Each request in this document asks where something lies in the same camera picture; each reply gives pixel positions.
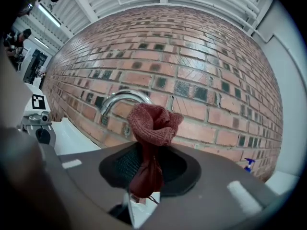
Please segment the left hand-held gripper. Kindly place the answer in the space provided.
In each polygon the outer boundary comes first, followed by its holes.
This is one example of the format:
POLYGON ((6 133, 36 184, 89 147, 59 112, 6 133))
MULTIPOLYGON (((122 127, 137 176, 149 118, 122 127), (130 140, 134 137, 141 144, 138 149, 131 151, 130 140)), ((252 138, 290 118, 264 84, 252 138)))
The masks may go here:
POLYGON ((33 94, 28 101, 22 118, 26 132, 39 143, 55 147, 56 133, 49 118, 50 107, 45 95, 33 94))

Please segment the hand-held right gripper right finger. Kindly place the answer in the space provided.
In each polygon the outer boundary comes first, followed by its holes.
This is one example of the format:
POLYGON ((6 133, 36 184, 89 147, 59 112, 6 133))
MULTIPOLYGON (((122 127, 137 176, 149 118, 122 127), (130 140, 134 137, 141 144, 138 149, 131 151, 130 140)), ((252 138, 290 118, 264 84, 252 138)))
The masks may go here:
POLYGON ((184 195, 163 197, 141 226, 142 230, 235 229, 247 216, 227 188, 233 181, 239 181, 263 208, 278 197, 260 179, 230 159, 182 145, 172 147, 195 158, 201 176, 184 195))

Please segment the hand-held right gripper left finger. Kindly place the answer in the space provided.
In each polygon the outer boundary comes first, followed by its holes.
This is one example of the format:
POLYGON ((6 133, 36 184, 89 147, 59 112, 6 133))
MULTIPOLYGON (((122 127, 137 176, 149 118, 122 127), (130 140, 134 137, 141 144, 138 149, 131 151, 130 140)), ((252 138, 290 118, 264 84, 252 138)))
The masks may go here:
POLYGON ((105 212, 122 204, 135 173, 127 176, 131 169, 131 159, 126 162, 126 154, 141 156, 142 147, 138 142, 84 151, 58 154, 61 163, 78 160, 81 164, 70 165, 66 172, 83 195, 105 212))

